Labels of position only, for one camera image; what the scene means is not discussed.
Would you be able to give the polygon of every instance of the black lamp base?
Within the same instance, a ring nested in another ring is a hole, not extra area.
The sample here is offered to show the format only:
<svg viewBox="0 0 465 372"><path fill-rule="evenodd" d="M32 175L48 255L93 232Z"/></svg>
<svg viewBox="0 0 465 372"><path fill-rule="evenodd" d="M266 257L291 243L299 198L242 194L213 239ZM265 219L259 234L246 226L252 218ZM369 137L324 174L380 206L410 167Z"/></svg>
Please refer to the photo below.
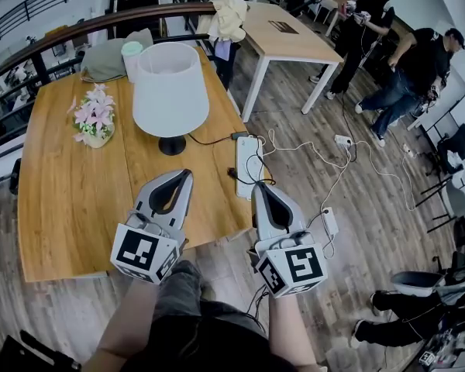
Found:
<svg viewBox="0 0 465 372"><path fill-rule="evenodd" d="M172 138L160 138L158 148L163 154L176 156L182 153L186 147L186 139L183 136L173 136Z"/></svg>

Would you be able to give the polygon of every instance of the lamp shade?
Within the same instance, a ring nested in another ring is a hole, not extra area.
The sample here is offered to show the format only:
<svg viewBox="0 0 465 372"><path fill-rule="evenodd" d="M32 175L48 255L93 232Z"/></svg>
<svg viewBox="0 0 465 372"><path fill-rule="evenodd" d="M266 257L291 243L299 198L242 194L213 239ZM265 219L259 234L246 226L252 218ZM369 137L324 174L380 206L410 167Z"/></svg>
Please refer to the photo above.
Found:
<svg viewBox="0 0 465 372"><path fill-rule="evenodd" d="M139 56L133 118L144 132L163 138L197 129L208 116L208 96L198 52L161 43Z"/></svg>

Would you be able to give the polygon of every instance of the wooden floor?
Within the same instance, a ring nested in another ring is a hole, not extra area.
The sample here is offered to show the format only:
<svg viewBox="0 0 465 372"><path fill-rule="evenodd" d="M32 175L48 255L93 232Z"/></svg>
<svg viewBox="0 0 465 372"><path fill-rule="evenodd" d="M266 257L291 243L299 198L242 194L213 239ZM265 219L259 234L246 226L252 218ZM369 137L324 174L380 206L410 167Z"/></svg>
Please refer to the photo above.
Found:
<svg viewBox="0 0 465 372"><path fill-rule="evenodd" d="M239 51L236 76L231 92L241 107L255 70L257 56L247 43ZM343 119L340 97L333 101L321 97L307 115L300 112L314 85L307 82L317 73L317 65L272 62L260 89L248 129L267 137L275 129L278 146L293 147L311 140L327 160L340 165L344 152L333 142L334 135L349 135ZM359 72L345 96L346 118L356 140L370 144L376 168L396 173L405 186L410 204L408 179L401 166L401 144L415 152L427 151L427 142L418 130L406 131L400 122L386 136L387 145L378 149L368 126L374 116L356 115L355 102L375 89L368 74ZM336 214L339 234L336 255L328 260L329 279L316 290L300 295L305 324L320 363L336 371L374 371L384 367L384 348L363 344L357 351L347 346L357 319L376 319L367 308L368 296L376 289L391 288L389 278L401 270L433 270L431 261L440 255L449 264L453 251L451 226L430 235L431 218L444 213L439 197L409 212L396 178L378 176L369 162L367 146L358 146L357 160L348 167L326 202ZM297 200L307 221L320 208L339 170L324 164L309 147L298 151L278 151L265 159L277 185ZM412 191L421 190L434 180L425 177L429 167L418 156L407 158L405 166L412 179ZM102 279L80 279L25 284L17 243L17 200L7 183L0 184L0 343L6 335L18 337L25 329L46 345L86 361L94 351L102 330L123 296L128 279L113 273ZM320 243L327 238L320 219L312 225ZM246 310L255 290L261 285L246 258L246 249L255 240L249 231L235 240L197 249L197 263L205 278L212 282L219 300ZM260 317L267 323L267 303ZM400 370L416 345L387 350L387 369Z"/></svg>

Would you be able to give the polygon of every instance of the desk leg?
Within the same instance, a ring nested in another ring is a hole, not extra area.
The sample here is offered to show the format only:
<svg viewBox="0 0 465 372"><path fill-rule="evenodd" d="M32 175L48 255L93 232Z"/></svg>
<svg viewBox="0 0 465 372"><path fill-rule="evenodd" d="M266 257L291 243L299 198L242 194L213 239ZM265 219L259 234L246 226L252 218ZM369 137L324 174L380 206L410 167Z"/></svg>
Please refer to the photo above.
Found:
<svg viewBox="0 0 465 372"><path fill-rule="evenodd" d="M315 89L313 90L312 94L308 97L308 101L305 103L305 106L303 106L303 109L301 110L301 113L306 115L308 112L310 112L310 109L312 108L313 104L319 97L320 93L324 89L324 87L327 85L329 82L329 79L332 76L332 73L336 70L338 67L338 64L331 64L325 71L324 75L320 79L319 83L315 86Z"/></svg>
<svg viewBox="0 0 465 372"><path fill-rule="evenodd" d="M331 24L329 25L327 32L325 32L325 37L331 36L332 28L336 26L336 21L338 20L338 16L339 16L339 11L336 9L336 12L334 12L334 16L332 18Z"/></svg>
<svg viewBox="0 0 465 372"><path fill-rule="evenodd" d="M253 105L257 100L258 91L264 80L265 72L267 71L267 66L269 66L270 58L265 55L260 55L260 59L257 63L257 69L255 69L255 74L253 75L253 81L250 85L250 90L248 91L248 96L246 97L245 106L243 108L243 114L241 118L243 122L248 122L250 120L251 111L253 110Z"/></svg>

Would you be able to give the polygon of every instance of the white shoe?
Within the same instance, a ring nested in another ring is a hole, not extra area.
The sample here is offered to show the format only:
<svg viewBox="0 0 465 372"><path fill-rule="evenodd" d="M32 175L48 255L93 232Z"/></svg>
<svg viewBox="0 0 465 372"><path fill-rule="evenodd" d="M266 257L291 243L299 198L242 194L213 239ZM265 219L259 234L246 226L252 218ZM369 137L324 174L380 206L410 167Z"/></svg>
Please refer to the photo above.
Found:
<svg viewBox="0 0 465 372"><path fill-rule="evenodd" d="M362 105L360 104L361 102L358 102L356 105L355 105L355 113L357 115L361 114L363 112L363 109L362 109Z"/></svg>
<svg viewBox="0 0 465 372"><path fill-rule="evenodd" d="M319 81L320 81L320 77L319 77L319 76L310 76L310 77L308 78L308 81L311 81L311 82L314 83L314 84L318 84Z"/></svg>
<svg viewBox="0 0 465 372"><path fill-rule="evenodd" d="M353 333L351 334L351 339L350 339L350 347L352 349L358 349L358 347L361 344L361 341L359 341L355 335L357 334L358 327L363 321L365 320L361 319L359 322L356 323L355 328L353 328Z"/></svg>
<svg viewBox="0 0 465 372"><path fill-rule="evenodd" d="M372 314L374 314L376 317L382 317L384 315L384 312L382 312L381 310L379 310L377 307L374 306L374 296L377 292L374 292L370 298L369 298L369 306L370 306L370 310L372 310Z"/></svg>
<svg viewBox="0 0 465 372"><path fill-rule="evenodd" d="M377 141L377 145L380 147L386 146L386 141L384 140L383 136L377 135L372 128L370 128L370 131L372 132L372 135L374 135L374 138Z"/></svg>

